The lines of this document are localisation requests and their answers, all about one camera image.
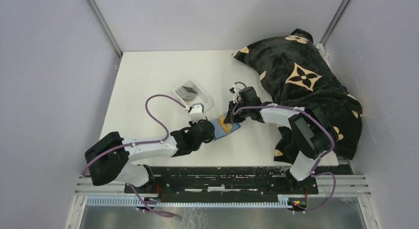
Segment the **gold VIP card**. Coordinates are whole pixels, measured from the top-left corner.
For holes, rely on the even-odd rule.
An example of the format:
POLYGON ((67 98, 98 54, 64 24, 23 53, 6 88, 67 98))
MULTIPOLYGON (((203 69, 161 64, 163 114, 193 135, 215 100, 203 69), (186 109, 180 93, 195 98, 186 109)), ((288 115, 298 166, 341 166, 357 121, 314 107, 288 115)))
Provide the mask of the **gold VIP card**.
POLYGON ((230 133, 230 131, 231 131, 231 130, 232 130, 232 128, 233 128, 233 125, 232 125, 232 124, 230 124, 230 123, 225 124, 225 123, 224 123, 225 118, 226 118, 226 115, 225 115, 225 114, 222 114, 222 115, 221 115, 221 116, 217 119, 217 122, 218 122, 218 124, 220 125, 221 129, 224 131, 224 133, 225 133, 225 134, 229 134, 229 133, 230 133))

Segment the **blue leather card holder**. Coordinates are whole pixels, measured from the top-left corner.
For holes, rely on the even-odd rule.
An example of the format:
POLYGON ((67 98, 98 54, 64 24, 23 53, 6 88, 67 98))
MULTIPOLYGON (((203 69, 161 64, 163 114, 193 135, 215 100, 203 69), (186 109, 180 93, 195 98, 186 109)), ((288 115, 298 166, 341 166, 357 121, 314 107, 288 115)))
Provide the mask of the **blue leather card holder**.
POLYGON ((220 125, 217 122, 218 118, 219 117, 210 120, 210 123, 214 126, 214 138, 213 138, 214 140, 218 140, 220 138, 226 137, 226 136, 228 136, 229 134, 233 133, 234 131, 238 130, 241 127, 240 124, 234 123, 234 124, 232 124, 233 128, 230 131, 230 133, 225 134, 224 131, 221 129, 220 125))

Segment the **black blanket with beige flowers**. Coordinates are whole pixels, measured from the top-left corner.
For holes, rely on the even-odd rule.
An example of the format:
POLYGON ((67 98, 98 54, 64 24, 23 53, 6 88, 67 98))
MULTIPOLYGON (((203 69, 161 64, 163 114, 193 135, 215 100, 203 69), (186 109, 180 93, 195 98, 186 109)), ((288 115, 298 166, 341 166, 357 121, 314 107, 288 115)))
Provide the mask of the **black blanket with beige flowers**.
POLYGON ((361 103, 333 74, 309 32, 296 29, 287 36, 259 40, 233 58, 259 74, 274 103, 319 106, 337 133, 334 153, 354 158, 362 132, 361 103))

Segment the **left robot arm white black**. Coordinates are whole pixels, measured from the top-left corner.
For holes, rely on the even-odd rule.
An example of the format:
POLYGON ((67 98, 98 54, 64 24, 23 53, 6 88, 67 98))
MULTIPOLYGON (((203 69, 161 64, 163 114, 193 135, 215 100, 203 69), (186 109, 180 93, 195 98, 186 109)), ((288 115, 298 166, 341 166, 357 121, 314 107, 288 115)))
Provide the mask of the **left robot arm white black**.
POLYGON ((148 165, 134 162, 155 157, 177 157, 197 151, 203 143, 210 143, 215 127, 208 120, 190 122, 188 127, 172 131, 168 138, 123 138, 111 132, 85 153, 87 162, 83 176, 91 178, 94 186, 112 181, 131 184, 148 193, 155 188, 155 179, 148 165))

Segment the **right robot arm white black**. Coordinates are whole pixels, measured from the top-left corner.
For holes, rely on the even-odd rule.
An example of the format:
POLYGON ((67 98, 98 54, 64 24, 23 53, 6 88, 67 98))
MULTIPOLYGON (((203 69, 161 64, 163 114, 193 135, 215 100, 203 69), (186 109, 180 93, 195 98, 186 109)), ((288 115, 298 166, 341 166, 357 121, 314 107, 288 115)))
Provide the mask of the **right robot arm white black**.
POLYGON ((261 123, 277 124, 292 132, 298 154, 289 169, 286 189, 299 193, 305 188, 305 179, 313 176, 320 160, 335 148, 338 134, 319 106, 287 107, 261 102, 251 86, 240 88, 233 84, 229 91, 233 99, 224 119, 225 124, 241 123, 247 118, 261 123))

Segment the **clear plastic tray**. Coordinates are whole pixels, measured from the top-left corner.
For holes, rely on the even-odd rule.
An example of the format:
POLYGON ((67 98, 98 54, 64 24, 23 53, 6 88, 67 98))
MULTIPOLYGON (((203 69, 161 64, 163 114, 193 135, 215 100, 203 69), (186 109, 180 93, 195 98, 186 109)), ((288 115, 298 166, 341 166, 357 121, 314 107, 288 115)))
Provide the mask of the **clear plastic tray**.
POLYGON ((196 104, 196 103, 202 103, 204 105, 204 113, 209 112, 215 107, 215 104, 211 96, 202 88, 200 84, 198 84, 193 79, 189 79, 175 86, 175 88, 172 89, 172 93, 185 106, 192 106, 193 104, 196 104), (181 99, 176 93, 176 91, 180 88, 180 86, 192 87, 198 93, 198 96, 194 100, 181 99))

